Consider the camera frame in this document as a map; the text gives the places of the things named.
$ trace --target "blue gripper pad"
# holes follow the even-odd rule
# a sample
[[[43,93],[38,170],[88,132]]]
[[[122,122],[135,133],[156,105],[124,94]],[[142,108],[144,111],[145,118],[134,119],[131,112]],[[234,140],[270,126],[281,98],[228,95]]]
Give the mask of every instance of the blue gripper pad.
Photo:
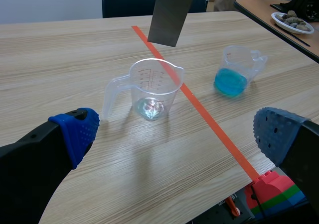
[[[277,108],[262,108],[254,118],[254,135],[260,150],[277,167],[284,161],[300,126],[310,120]]]
[[[87,147],[95,140],[100,123],[99,115],[93,109],[79,108],[78,110],[87,111],[84,120],[76,119],[65,113],[48,119],[48,121],[60,125],[72,169],[76,169],[82,161]]]

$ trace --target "dark blue chair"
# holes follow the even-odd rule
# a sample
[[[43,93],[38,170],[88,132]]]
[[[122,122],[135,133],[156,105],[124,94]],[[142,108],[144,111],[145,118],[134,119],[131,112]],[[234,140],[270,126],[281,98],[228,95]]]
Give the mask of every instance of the dark blue chair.
[[[155,0],[102,0],[103,18],[152,15]],[[206,0],[193,0],[189,12],[206,12]]]

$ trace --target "clear plastic pitcher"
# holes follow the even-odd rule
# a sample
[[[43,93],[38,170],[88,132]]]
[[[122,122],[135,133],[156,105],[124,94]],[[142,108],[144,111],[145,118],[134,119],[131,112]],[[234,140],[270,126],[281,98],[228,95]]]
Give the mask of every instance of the clear plastic pitcher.
[[[268,56],[244,46],[227,46],[215,77],[215,87],[228,96],[241,94],[265,68]]]
[[[132,105],[141,117],[153,121],[165,117],[183,83],[184,69],[165,60],[136,62],[129,74],[114,78],[105,89],[103,119],[111,113],[117,93],[131,89]]]

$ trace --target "brown rock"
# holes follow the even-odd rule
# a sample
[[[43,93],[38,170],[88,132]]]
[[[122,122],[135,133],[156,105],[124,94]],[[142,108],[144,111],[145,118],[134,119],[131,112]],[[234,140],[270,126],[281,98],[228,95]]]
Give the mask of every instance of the brown rock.
[[[300,22],[303,22],[304,20],[302,20],[301,18],[298,18],[298,24],[300,24]]]
[[[298,25],[296,26],[296,29],[299,29],[299,30],[301,30],[301,31],[310,31],[310,29],[309,29],[308,27],[306,27],[306,26],[304,26],[304,25],[300,25],[300,24],[298,24]]]
[[[275,18],[278,19],[279,21],[282,21],[282,22],[284,21],[283,18],[278,14],[275,16]]]
[[[296,17],[289,17],[286,19],[287,22],[291,23],[298,23],[298,18]]]
[[[290,26],[293,27],[293,28],[296,28],[297,25],[298,25],[298,23],[291,23],[291,24],[290,24]]]
[[[287,18],[289,18],[289,17],[297,17],[297,14],[294,12],[294,11],[288,11],[288,13],[287,13]]]

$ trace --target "table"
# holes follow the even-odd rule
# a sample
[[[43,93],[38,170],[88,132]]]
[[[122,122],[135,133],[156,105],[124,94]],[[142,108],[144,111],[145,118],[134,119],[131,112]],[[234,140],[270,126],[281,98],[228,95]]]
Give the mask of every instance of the table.
[[[49,116],[80,107],[101,113],[104,88],[136,61],[153,57],[132,30],[150,16],[0,26],[0,144],[17,141]],[[227,45],[269,55],[243,96],[213,88]],[[189,14],[177,47],[155,44],[185,68],[184,82],[263,174],[253,118],[277,107],[319,121],[319,66],[238,12]],[[117,97],[91,150],[56,190],[41,224],[184,224],[251,180],[182,92],[169,117],[146,121]]]
[[[319,63],[319,22],[312,22],[311,25],[315,28],[313,34],[291,34],[281,29],[275,24],[275,21],[271,18],[271,14],[278,12],[270,4],[286,3],[286,0],[236,0],[234,5],[243,14],[254,20],[273,34],[283,39],[288,44],[292,45],[305,55],[312,58]]]

